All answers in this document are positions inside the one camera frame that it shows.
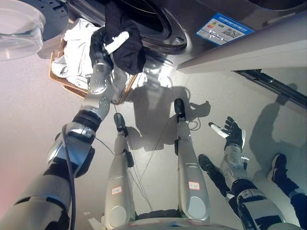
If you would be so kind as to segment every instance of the person's leg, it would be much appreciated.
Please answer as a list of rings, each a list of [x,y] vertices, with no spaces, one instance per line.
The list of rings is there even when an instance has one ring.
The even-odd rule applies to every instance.
[[[273,181],[291,199],[296,217],[302,228],[307,229],[307,196],[297,184],[287,177],[287,158],[279,153],[272,160],[272,169],[268,174],[268,180]]]
[[[238,204],[236,202],[236,197],[232,194],[231,190],[228,188],[225,182],[225,177],[218,170],[217,167],[211,162],[211,160],[204,154],[198,156],[198,163],[202,170],[204,170],[215,186],[220,190],[223,197],[226,198],[228,204],[232,208],[233,212],[237,217],[238,214]]]
[[[294,207],[301,228],[307,229],[307,196],[297,193],[291,198],[291,205]]]

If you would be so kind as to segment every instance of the laundry basket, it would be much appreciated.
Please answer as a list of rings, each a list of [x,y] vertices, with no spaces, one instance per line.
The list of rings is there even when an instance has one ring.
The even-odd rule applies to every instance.
[[[66,41],[64,39],[61,39],[60,45],[59,45],[59,48],[58,48],[58,53],[57,53],[57,56],[56,56],[57,58],[60,58],[61,56],[64,55],[64,47],[65,47],[65,45],[66,45]],[[55,57],[55,53],[56,53],[56,51],[51,52],[50,65],[49,65],[49,77],[52,80],[62,84],[64,89],[66,89],[66,90],[68,90],[68,91],[70,91],[70,92],[72,92],[72,93],[74,93],[74,94],[76,94],[76,95],[78,95],[78,96],[80,96],[82,98],[86,97],[86,95],[88,94],[87,90],[81,89],[81,88],[75,86],[74,84],[72,84],[69,81],[67,81],[66,78],[60,78],[60,77],[58,77],[57,75],[55,75],[52,72],[51,64],[52,64],[52,62],[56,58]],[[120,100],[118,102],[112,102],[111,101],[111,103],[113,103],[113,104],[121,104],[121,103],[125,102],[128,94],[129,94],[129,91],[130,91],[130,89],[131,89],[135,79],[137,78],[137,76],[138,75],[136,74],[136,75],[132,75],[130,77],[128,83],[126,84],[125,89],[121,93]]]

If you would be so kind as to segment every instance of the transparent bowl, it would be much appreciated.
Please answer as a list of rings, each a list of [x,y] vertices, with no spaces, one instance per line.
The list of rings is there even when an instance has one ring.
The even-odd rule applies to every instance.
[[[23,58],[43,46],[44,15],[18,0],[0,1],[0,61]]]

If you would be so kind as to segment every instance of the black glove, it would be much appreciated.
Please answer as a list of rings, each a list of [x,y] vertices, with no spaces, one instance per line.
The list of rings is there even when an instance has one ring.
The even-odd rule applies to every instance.
[[[111,67],[111,69],[113,69],[113,62],[104,46],[104,44],[106,43],[105,39],[105,27],[96,30],[91,36],[90,58],[92,61],[92,67],[96,63],[107,63]]]
[[[227,117],[226,125],[224,127],[225,129],[223,131],[229,135],[226,137],[227,141],[224,150],[230,144],[234,144],[242,150],[245,142],[245,130],[242,130],[231,117]]]

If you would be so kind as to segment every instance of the tile floor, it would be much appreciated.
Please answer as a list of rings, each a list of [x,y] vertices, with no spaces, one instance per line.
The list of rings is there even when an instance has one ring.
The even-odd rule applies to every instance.
[[[18,195],[46,166],[48,148],[64,123],[71,121],[82,100],[47,77],[49,60],[31,56],[0,62],[0,217]],[[182,97],[187,107],[196,154],[207,154],[219,166],[225,140],[208,127],[209,122],[224,125],[231,115],[246,130],[245,155],[250,157],[248,174],[284,213],[297,224],[289,199],[265,178],[271,158],[281,151],[288,157],[288,175],[307,191],[305,109],[287,102],[280,106],[277,95],[233,72],[184,75],[172,72],[169,78],[155,78],[135,88],[128,101],[116,106],[129,127],[136,171],[154,210],[177,207],[177,157],[173,141],[176,122],[172,102]],[[298,85],[306,91],[306,85]],[[117,132],[113,123],[115,108],[97,133],[114,147]],[[107,174],[112,155],[99,142],[88,173],[76,179],[76,230],[93,229],[104,212]],[[210,197],[211,221],[243,229],[227,202],[204,173]],[[134,187],[137,213],[149,207]]]

